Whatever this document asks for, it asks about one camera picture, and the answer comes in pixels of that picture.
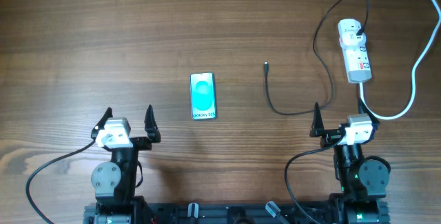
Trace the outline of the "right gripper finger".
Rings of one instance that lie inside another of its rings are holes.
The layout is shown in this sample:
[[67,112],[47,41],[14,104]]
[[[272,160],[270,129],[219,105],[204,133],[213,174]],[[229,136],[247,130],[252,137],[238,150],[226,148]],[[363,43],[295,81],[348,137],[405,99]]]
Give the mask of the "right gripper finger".
[[366,104],[363,102],[361,98],[358,98],[358,111],[360,114],[367,114],[371,119],[372,126],[374,130],[377,130],[380,126],[379,120],[373,115],[373,113],[368,109]]
[[311,124],[310,137],[319,137],[325,134],[324,124],[322,122],[322,116],[320,106],[318,103],[314,104],[314,117]]

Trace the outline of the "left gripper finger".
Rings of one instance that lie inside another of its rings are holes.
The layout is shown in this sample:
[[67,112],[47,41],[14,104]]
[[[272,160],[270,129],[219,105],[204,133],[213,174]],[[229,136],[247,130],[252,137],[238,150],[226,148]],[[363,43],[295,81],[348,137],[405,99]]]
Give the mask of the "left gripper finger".
[[161,142],[161,133],[158,129],[154,118],[154,111],[152,105],[149,105],[144,119],[144,129],[147,132],[147,137],[152,143],[160,143]]
[[104,115],[101,117],[99,122],[92,128],[91,138],[93,140],[95,140],[97,138],[99,131],[104,129],[104,125],[105,125],[106,121],[111,117],[113,117],[112,109],[107,108],[107,110],[105,111]]

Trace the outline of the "Galaxy S25 smartphone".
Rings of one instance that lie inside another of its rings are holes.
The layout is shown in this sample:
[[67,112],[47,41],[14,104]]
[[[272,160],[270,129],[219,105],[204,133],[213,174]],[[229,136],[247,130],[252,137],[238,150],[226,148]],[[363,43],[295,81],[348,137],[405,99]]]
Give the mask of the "Galaxy S25 smartphone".
[[190,94],[193,120],[200,121],[217,117],[216,91],[212,72],[191,74]]

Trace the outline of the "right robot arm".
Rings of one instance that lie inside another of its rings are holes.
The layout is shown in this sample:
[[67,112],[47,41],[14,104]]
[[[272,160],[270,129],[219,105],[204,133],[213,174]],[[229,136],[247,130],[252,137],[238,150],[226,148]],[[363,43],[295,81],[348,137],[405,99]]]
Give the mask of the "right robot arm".
[[379,156],[364,156],[362,146],[372,141],[379,120],[358,102],[358,113],[336,129],[325,129],[320,107],[314,105],[311,137],[320,138],[321,148],[334,150],[334,170],[341,193],[329,196],[328,223],[390,223],[387,195],[391,166]]

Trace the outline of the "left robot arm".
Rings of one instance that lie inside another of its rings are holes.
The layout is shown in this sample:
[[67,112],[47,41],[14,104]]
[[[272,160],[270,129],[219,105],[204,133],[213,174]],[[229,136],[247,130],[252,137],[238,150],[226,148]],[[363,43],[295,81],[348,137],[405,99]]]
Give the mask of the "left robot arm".
[[125,117],[114,117],[108,108],[91,131],[92,140],[111,153],[111,159],[96,166],[91,175],[95,191],[95,205],[86,206],[84,224],[135,224],[155,223],[155,214],[143,196],[136,196],[135,189],[143,179],[139,152],[151,150],[161,141],[161,134],[154,118],[153,107],[145,113],[146,136],[131,137],[131,127]]

